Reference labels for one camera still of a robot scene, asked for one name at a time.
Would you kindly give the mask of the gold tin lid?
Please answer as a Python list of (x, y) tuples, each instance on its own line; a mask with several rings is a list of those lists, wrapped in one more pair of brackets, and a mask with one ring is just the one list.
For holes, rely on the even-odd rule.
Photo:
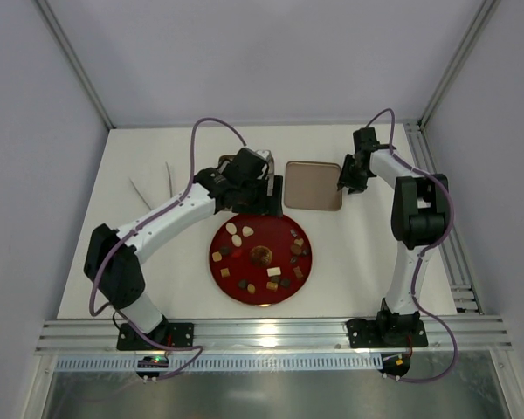
[(341, 168), (321, 161), (289, 161), (284, 180), (284, 204), (295, 210), (338, 211), (342, 194), (337, 189)]

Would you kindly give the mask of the gold tin box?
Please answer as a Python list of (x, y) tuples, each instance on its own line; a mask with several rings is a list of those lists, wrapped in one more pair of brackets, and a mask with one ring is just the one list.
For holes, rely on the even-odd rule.
[[(233, 159), (234, 159), (235, 155), (221, 155), (219, 158), (218, 158), (218, 161), (217, 161), (217, 167), (220, 171), (223, 170), (223, 166), (225, 166), (226, 164), (228, 164), (229, 162), (231, 162)], [(265, 160), (266, 160), (266, 165), (265, 165), (265, 173), (267, 175), (270, 175), (270, 174), (273, 174), (274, 173), (274, 158), (271, 154), (267, 155), (265, 157)]]

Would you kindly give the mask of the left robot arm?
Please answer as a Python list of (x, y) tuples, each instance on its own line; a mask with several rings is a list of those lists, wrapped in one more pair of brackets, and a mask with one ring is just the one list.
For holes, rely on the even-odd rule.
[(84, 273), (123, 318), (120, 350), (190, 350), (192, 331), (169, 322), (146, 293), (142, 265), (195, 223), (222, 210), (280, 217), (283, 178), (268, 150), (240, 148), (215, 168), (194, 174), (184, 191), (147, 215), (117, 229), (93, 230)]

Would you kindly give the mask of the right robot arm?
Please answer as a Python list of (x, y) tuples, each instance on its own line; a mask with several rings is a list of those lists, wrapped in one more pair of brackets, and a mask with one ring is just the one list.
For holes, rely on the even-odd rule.
[(379, 177), (394, 192), (390, 228), (397, 254), (390, 288), (374, 319), (346, 322), (352, 348), (427, 347), (419, 298), (434, 244), (450, 226), (451, 209), (444, 175), (427, 175), (403, 161), (394, 147), (381, 144), (373, 127), (353, 132), (355, 152), (346, 155), (338, 189), (359, 194)]

